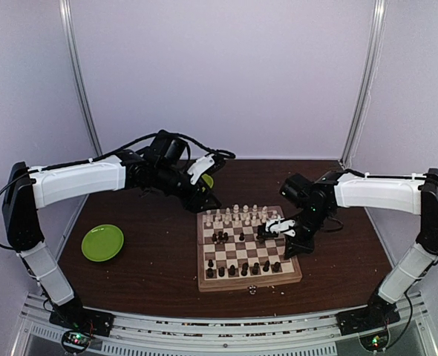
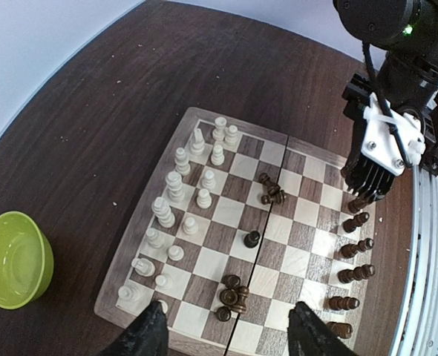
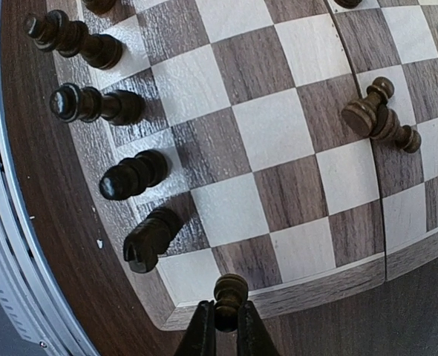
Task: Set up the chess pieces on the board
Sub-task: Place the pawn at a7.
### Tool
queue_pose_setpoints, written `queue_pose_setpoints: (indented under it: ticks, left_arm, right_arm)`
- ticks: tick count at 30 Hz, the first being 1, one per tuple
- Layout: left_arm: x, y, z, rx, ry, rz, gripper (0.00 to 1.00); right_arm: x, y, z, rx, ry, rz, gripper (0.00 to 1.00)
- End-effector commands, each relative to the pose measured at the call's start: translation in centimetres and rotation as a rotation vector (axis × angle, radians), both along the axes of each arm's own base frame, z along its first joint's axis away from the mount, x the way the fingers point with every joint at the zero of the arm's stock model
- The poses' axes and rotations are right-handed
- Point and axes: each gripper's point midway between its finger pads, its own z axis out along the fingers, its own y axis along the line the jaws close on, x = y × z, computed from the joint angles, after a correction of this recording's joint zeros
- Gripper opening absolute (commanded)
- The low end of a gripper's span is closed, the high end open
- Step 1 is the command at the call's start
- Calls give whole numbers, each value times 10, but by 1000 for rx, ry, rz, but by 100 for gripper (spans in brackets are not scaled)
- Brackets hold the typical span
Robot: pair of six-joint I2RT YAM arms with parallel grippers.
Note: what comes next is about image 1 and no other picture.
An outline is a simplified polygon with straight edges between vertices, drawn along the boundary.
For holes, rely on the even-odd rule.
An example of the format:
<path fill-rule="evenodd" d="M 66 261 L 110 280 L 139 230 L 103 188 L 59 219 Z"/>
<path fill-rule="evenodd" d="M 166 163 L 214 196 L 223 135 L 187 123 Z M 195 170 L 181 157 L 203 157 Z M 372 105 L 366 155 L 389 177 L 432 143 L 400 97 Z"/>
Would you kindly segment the wooden chess board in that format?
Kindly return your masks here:
<path fill-rule="evenodd" d="M 197 214 L 197 282 L 201 292 L 299 283 L 297 257 L 284 259 L 285 236 L 261 240 L 259 225 L 281 219 L 282 208 L 239 206 Z"/>

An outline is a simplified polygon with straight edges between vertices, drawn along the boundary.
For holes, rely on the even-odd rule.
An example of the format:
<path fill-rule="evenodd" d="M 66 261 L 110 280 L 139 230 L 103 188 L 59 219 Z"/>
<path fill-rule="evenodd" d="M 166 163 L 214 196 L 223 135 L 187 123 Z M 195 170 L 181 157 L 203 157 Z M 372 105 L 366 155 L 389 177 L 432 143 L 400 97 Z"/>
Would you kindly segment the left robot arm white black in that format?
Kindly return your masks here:
<path fill-rule="evenodd" d="M 33 273 L 54 311 L 72 329 L 88 323 L 82 301 L 46 246 L 38 211 L 55 202 L 102 191 L 153 188 L 179 199 L 192 213 L 217 209 L 220 201 L 204 180 L 235 155 L 165 130 L 141 136 L 150 140 L 137 151 L 125 144 L 95 158 L 58 165 L 27 167 L 16 163 L 0 190 L 7 234 L 5 248 L 16 252 Z"/>

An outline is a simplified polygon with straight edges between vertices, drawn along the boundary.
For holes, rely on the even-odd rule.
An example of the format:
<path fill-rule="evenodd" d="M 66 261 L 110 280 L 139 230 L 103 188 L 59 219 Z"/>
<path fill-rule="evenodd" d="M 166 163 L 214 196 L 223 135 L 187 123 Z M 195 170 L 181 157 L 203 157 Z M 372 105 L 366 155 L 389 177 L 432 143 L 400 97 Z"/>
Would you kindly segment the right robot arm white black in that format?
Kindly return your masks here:
<path fill-rule="evenodd" d="M 280 221 L 286 237 L 285 258 L 309 254 L 314 235 L 338 208 L 380 208 L 420 217 L 415 242 L 376 287 L 362 311 L 365 325 L 375 328 L 390 316 L 396 302 L 438 259 L 438 169 L 423 174 L 385 176 L 347 169 L 329 171 L 311 181 L 301 174 L 287 178 L 280 193 L 300 212 Z"/>

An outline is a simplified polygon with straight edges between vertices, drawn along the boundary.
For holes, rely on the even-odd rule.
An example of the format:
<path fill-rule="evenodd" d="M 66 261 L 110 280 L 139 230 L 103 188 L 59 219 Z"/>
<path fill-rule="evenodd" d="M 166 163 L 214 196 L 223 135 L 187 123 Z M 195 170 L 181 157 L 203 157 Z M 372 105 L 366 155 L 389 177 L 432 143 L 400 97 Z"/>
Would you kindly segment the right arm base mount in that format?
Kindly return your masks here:
<path fill-rule="evenodd" d="M 342 336 L 357 334 L 359 342 L 368 352 L 383 352 L 390 345 L 389 326 L 401 320 L 397 311 L 385 316 L 373 314 L 368 308 L 339 312 L 336 320 Z"/>

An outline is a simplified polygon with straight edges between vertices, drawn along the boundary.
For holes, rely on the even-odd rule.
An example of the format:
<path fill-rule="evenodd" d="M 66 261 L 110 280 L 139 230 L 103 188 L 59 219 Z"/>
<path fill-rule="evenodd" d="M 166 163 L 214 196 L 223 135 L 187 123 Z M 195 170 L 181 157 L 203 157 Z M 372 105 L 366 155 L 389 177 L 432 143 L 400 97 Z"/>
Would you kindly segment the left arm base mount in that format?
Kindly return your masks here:
<path fill-rule="evenodd" d="M 49 322 L 61 326 L 66 331 L 61 336 L 61 346 L 69 354 L 78 355 L 85 352 L 95 343 L 100 342 L 99 337 L 108 337 L 114 324 L 111 313 L 87 309 L 85 321 L 70 323 L 56 311 L 50 313 Z"/>

